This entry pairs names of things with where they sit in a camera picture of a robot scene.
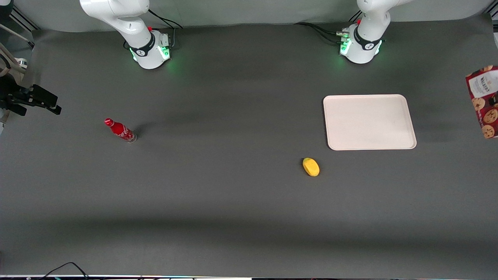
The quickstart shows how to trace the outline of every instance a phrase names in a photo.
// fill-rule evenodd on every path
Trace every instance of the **plastic tray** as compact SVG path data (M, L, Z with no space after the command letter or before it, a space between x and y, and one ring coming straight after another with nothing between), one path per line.
M413 149L408 103L399 94L337 95L323 100L333 150Z

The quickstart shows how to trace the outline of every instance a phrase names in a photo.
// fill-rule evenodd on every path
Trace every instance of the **black strap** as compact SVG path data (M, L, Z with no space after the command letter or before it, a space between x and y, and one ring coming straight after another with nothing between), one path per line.
M154 34L150 34L150 41L147 45L141 47L141 48L133 48L130 46L130 49L136 53L138 56L143 57L146 56L149 51L154 47L155 45L155 36Z
M363 50L371 50L375 46L377 46L377 44L379 44L380 39L376 40L376 41L368 41L368 40L361 38L360 34L358 34L358 27L359 26L357 26L355 28L355 32L353 33L353 35L355 37L356 42L358 42L358 44L360 44L362 46Z

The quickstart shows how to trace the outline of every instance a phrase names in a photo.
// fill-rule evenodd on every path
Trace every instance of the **red bottle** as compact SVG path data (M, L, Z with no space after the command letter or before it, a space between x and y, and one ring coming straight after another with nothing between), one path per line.
M135 142L136 135L122 123L117 123L109 118L107 118L104 123L106 124L106 126L110 127L113 133L121 139L127 141L128 143Z

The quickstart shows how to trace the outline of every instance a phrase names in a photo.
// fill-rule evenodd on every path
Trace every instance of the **dark gray mat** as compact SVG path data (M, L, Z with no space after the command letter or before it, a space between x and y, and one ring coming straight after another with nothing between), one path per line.
M35 37L63 111L1 135L2 273L498 279L498 140L464 78L498 63L489 16L393 23L368 65L304 26L180 30L152 71L117 32ZM418 146L330 150L338 94L404 95Z

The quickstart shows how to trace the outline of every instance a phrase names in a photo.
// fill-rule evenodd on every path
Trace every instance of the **cookie package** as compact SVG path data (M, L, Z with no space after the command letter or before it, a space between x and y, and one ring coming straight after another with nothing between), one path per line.
M498 67L484 67L466 80L484 138L498 138Z

